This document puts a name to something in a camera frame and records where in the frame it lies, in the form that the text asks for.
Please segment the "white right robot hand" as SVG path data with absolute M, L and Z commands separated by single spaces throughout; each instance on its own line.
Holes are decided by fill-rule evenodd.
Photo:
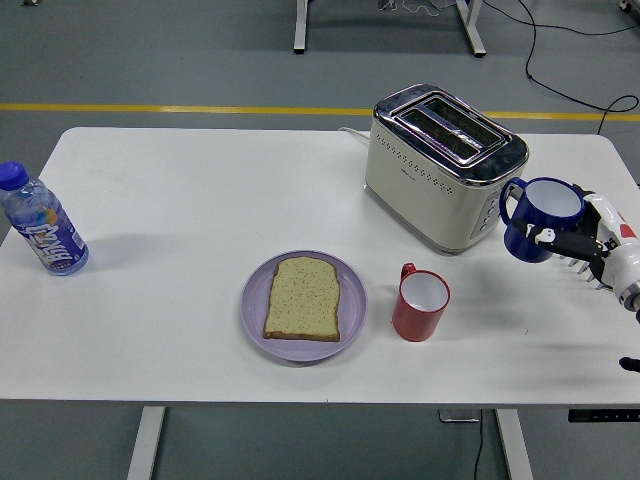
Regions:
M 603 196 L 579 189 L 585 210 L 569 231 L 531 220 L 512 222 L 526 241 L 550 253 L 582 261 L 582 271 L 614 293 L 627 310 L 639 311 L 639 239 L 622 215 Z

